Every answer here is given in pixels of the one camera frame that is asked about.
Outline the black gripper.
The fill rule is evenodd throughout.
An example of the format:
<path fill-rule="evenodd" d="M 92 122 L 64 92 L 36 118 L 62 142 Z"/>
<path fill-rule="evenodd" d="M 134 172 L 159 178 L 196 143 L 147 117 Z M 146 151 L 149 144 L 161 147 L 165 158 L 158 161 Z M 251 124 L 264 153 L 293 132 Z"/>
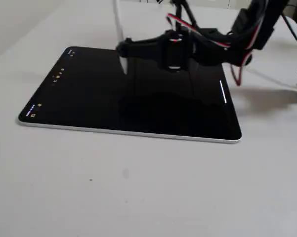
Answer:
<path fill-rule="evenodd" d="M 126 38 L 116 51 L 123 58 L 160 59 L 163 66 L 188 66 L 191 59 L 203 66 L 229 62 L 229 51 L 184 27 L 150 39 Z"/>

